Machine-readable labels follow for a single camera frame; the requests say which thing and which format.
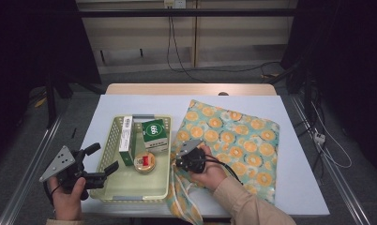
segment power plug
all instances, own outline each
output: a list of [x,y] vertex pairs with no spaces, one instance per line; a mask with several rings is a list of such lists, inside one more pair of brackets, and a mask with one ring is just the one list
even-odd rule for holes
[[323,144],[325,142],[325,135],[321,134],[319,132],[315,132],[313,139],[314,139],[315,142],[317,142],[319,144]]
[[165,8],[174,8],[174,0],[164,0]]

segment wall outlet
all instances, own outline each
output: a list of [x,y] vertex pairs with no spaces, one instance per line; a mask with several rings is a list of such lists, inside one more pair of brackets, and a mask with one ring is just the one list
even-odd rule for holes
[[174,8],[186,8],[186,0],[174,0]]

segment jar lid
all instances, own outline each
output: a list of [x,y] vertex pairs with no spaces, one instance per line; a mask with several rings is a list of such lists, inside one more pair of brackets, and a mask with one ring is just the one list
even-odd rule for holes
[[150,173],[156,167],[156,157],[149,152],[143,152],[135,157],[133,162],[139,173]]

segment plastic basket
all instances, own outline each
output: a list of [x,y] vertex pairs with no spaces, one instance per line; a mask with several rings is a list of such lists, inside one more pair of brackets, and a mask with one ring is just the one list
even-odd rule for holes
[[133,115],[134,132],[136,132],[135,154],[145,151],[142,132],[144,121],[162,119],[169,143],[167,151],[154,154],[156,156],[154,170],[150,173],[139,173],[134,166],[125,166],[118,152],[124,116],[127,115],[116,116],[113,119],[97,172],[104,172],[104,169],[116,160],[119,169],[107,178],[104,188],[91,189],[90,196],[93,199],[113,203],[163,203],[169,186],[172,118],[168,115]]

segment floral cloth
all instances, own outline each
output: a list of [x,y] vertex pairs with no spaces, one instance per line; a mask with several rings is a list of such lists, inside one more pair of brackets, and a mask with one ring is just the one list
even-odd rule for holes
[[172,167],[167,204],[178,218],[203,224],[198,207],[189,197],[193,183],[189,173],[174,165],[184,141],[202,139],[212,155],[228,164],[246,190],[274,203],[279,125],[273,121],[221,109],[192,100],[172,144]]

